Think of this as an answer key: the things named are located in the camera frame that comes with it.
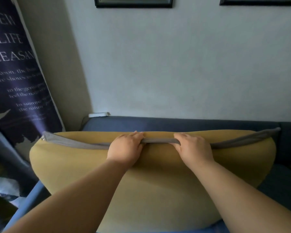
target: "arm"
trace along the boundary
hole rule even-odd
[[[231,232],[289,232],[291,211],[259,192],[213,160],[202,137],[176,133],[173,144],[200,180]]]
[[[6,233],[96,232],[119,182],[140,156],[142,138],[137,132],[117,137],[105,163],[43,201]]]

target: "hand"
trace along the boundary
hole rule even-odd
[[[109,147],[107,160],[123,164],[127,169],[132,167],[140,157],[143,148],[140,141],[143,138],[143,132],[137,131],[115,138]]]
[[[210,144],[202,137],[193,137],[185,133],[175,133],[174,137],[180,144],[172,145],[180,154],[185,165],[192,170],[196,166],[203,166],[208,162],[214,162]]]

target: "black frame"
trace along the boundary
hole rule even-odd
[[[101,2],[100,0],[95,0],[96,8],[172,8],[173,0],[166,0],[166,3],[157,2],[155,0],[153,3],[134,3],[133,0],[127,2],[127,0],[122,0],[122,3],[113,2],[110,0],[109,3]]]
[[[220,0],[221,6],[291,6],[291,0]]]

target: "dark blue poster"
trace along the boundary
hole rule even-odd
[[[27,153],[45,130],[63,128],[17,10],[0,0],[0,131]]]

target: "forearm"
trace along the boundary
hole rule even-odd
[[[291,211],[211,162],[193,172],[231,232],[291,232]]]
[[[7,233],[96,232],[125,172],[123,165],[106,161],[46,199]]]

